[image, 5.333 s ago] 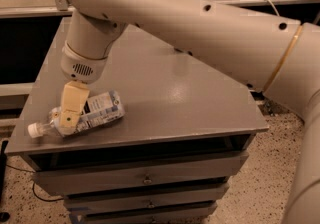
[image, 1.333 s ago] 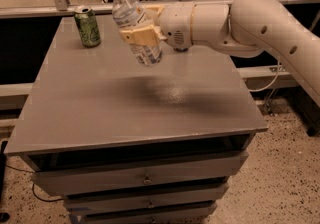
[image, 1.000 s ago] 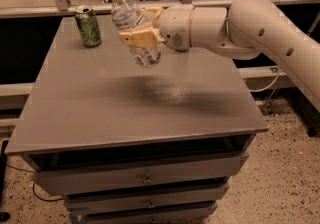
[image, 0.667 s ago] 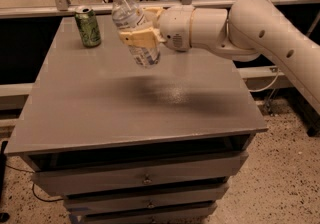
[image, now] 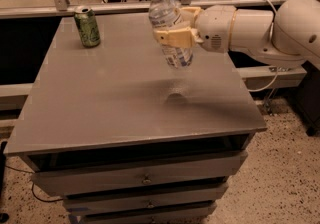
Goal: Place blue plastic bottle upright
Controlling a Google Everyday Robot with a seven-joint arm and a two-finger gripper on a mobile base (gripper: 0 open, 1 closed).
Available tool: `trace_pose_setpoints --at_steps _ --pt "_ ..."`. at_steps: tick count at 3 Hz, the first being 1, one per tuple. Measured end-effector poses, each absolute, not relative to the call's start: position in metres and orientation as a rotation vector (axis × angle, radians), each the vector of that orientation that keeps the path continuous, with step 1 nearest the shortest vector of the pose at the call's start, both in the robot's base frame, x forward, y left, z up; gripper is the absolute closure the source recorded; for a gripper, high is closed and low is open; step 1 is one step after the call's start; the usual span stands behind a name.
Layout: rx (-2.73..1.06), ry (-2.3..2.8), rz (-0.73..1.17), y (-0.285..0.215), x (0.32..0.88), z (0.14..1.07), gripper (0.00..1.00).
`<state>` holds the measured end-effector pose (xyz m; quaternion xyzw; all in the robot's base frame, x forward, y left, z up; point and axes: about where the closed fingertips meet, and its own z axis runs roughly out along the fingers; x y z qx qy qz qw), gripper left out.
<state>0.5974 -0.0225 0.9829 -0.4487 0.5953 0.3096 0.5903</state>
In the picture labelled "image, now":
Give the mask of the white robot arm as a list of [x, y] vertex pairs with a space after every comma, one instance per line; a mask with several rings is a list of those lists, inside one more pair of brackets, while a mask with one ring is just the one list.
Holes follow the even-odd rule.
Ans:
[[287, 0], [277, 11], [215, 5], [181, 9], [183, 23], [154, 30], [162, 45], [208, 52], [244, 53], [254, 60], [284, 68], [308, 61], [320, 67], [320, 2]]

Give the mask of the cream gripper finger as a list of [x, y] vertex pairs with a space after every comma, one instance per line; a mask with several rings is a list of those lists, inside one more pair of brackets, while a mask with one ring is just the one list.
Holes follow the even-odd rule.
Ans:
[[180, 13], [184, 21], [189, 21], [191, 26], [195, 25], [197, 17], [202, 12], [201, 7], [181, 7]]
[[191, 27], [173, 30], [154, 30], [153, 36], [161, 45], [175, 48], [192, 48], [196, 44], [203, 43], [198, 30]]

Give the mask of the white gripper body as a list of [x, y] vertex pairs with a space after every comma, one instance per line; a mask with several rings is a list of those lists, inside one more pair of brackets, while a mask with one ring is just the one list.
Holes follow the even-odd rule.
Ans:
[[208, 52], [227, 52], [235, 14], [236, 8], [231, 5], [215, 5], [202, 11], [195, 23], [201, 39], [199, 45]]

